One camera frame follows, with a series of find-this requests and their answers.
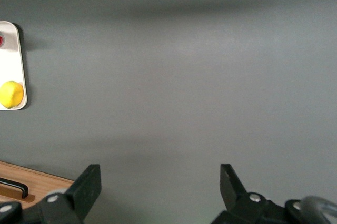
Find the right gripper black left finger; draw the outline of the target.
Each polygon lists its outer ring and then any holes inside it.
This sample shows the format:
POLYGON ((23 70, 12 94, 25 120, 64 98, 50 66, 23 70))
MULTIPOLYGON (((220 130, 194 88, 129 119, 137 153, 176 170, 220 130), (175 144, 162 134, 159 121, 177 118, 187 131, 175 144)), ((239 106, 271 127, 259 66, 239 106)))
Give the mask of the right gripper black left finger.
POLYGON ((83 223, 101 190, 101 167, 91 164, 65 192, 40 201, 41 223, 83 223))

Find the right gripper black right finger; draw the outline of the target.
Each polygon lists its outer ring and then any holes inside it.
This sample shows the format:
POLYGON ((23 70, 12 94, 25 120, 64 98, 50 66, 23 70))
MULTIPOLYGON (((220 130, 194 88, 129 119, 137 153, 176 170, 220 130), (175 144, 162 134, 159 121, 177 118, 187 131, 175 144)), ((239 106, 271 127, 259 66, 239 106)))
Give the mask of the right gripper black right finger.
POLYGON ((226 209, 213 223, 287 223, 284 208, 246 191, 230 164, 220 166, 220 192, 226 209))

